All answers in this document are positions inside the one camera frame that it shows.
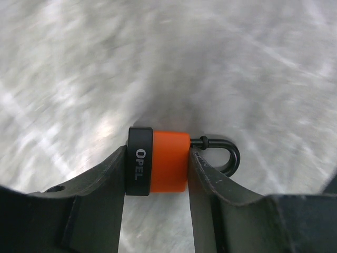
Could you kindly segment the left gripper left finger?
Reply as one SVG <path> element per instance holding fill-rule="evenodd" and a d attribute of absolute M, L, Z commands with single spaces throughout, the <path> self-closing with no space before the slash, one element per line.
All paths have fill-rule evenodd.
<path fill-rule="evenodd" d="M 1 187 L 1 252 L 117 252 L 126 147 L 45 192 Z"/>

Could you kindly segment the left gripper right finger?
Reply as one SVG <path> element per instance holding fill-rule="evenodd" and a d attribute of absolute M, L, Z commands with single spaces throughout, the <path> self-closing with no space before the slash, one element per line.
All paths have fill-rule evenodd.
<path fill-rule="evenodd" d="M 336 252 L 336 195 L 259 195 L 192 149 L 188 187 L 196 252 Z"/>

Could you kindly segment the orange black padlock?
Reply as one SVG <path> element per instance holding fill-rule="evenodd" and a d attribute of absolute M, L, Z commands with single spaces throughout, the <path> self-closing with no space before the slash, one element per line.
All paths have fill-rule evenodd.
<path fill-rule="evenodd" d="M 201 150 L 226 149 L 230 158 L 220 171 L 228 177 L 239 167 L 240 152 L 229 140 L 209 139 L 206 136 L 192 139 L 185 132 L 130 127 L 125 169 L 126 195 L 148 196 L 150 193 L 185 191 L 192 147 Z"/>

